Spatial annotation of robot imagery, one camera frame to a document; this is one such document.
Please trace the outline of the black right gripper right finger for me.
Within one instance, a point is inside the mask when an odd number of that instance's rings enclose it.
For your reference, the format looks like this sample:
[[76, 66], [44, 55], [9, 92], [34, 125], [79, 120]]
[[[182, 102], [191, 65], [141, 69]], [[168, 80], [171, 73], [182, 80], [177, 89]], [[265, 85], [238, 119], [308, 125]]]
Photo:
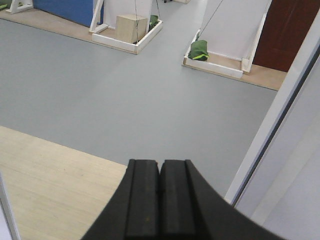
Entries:
[[160, 186], [162, 240], [280, 239], [227, 203], [191, 160], [165, 160]]

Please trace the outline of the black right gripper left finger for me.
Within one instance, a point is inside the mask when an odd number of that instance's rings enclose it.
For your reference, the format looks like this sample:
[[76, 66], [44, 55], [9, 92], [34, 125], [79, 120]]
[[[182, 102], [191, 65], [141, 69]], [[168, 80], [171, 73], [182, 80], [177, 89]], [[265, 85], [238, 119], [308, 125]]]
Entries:
[[82, 239], [159, 239], [158, 182], [155, 160], [130, 159], [118, 188]]

